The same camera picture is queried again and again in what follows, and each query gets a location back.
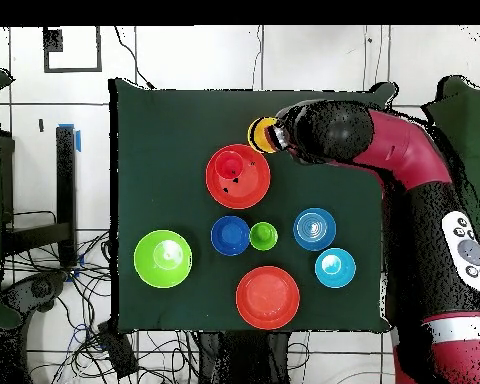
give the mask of light blue bowl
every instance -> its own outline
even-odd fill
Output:
[[[350,253],[343,249],[324,250],[315,262],[315,274],[326,287],[339,289],[352,281],[356,263]]]

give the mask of lime green bowl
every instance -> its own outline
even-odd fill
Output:
[[[252,247],[258,250],[270,250],[277,243],[277,230],[268,222],[258,222],[249,232]]]
[[[139,277],[150,286],[174,287],[187,278],[192,268],[192,251],[179,234],[157,230],[139,241],[133,263]]]

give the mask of red plate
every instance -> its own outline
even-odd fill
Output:
[[[243,159],[243,170],[238,178],[228,180],[215,170],[215,160],[222,152],[232,150]],[[270,185],[270,168],[261,153],[244,144],[232,144],[217,151],[206,166],[206,187],[221,205],[231,209],[246,209],[258,203]]]
[[[236,289],[240,316],[261,330],[275,330],[288,324],[297,313],[299,300],[295,280],[275,266],[249,271]]]

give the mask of table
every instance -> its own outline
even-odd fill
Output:
[[[300,290],[295,318],[281,331],[345,330],[383,332],[380,317],[381,189],[364,171],[330,165],[301,166],[285,153],[268,155],[271,186],[255,206],[233,211],[208,193],[204,172],[220,147],[246,143],[249,124],[302,100],[362,101],[381,109],[394,95],[383,84],[372,93],[311,91],[143,90],[116,79],[119,168],[119,329],[246,330],[235,290],[251,269],[285,269]],[[328,210],[337,223],[331,247],[344,248],[357,273],[343,289],[328,289],[314,275],[320,252],[299,247],[293,222],[308,207]],[[249,225],[265,220],[279,233],[268,252],[248,248],[225,257],[210,243],[213,223],[237,215]],[[190,275],[171,289],[144,283],[133,265],[138,241],[156,229],[181,234],[193,251]]]

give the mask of blue bowl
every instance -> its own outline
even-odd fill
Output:
[[[339,289],[352,281],[356,263],[350,253],[343,249],[327,249],[315,262],[315,274],[326,287]]]
[[[249,246],[249,226],[237,216],[223,216],[213,224],[211,239],[217,252],[239,255]]]
[[[329,246],[336,236],[336,222],[325,209],[302,211],[293,224],[293,236],[306,250],[318,251]]]

